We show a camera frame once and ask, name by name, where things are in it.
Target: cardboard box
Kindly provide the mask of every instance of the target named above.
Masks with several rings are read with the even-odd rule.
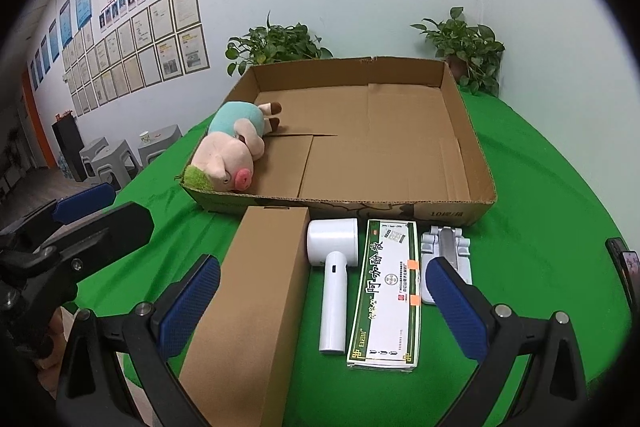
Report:
[[[414,221],[369,219],[347,365],[412,371],[420,347],[420,266]]]
[[[306,208],[250,207],[180,382],[212,427],[280,427],[308,283]]]
[[[281,123],[265,137],[248,193],[182,183],[205,210],[241,215],[251,205],[286,204],[307,206],[313,219],[396,218],[458,227],[495,203],[494,181],[462,97],[439,60],[258,66],[226,100],[280,102]]]

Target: long brown cardboard box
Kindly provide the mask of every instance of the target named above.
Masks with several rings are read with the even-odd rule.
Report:
[[[280,427],[308,283],[308,210],[247,209],[180,382],[212,427]]]
[[[314,219],[471,225],[495,186],[446,63],[418,58],[302,60],[250,68],[226,98],[280,102],[246,194],[182,186],[205,210],[307,206]]]

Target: smartphone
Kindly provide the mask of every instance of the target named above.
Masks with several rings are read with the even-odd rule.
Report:
[[[640,258],[626,247],[621,237],[607,239],[605,246],[622,282],[629,307],[637,310],[640,303]]]

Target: wooden floor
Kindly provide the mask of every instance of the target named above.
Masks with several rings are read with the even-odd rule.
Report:
[[[73,196],[89,187],[89,182],[66,179],[60,169],[33,170],[0,203],[0,230],[51,200]]]

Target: black cabinet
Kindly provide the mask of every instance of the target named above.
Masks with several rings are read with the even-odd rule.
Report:
[[[77,182],[83,182],[86,179],[86,172],[80,159],[80,151],[84,149],[84,143],[80,137],[76,119],[68,114],[51,127],[71,174]]]

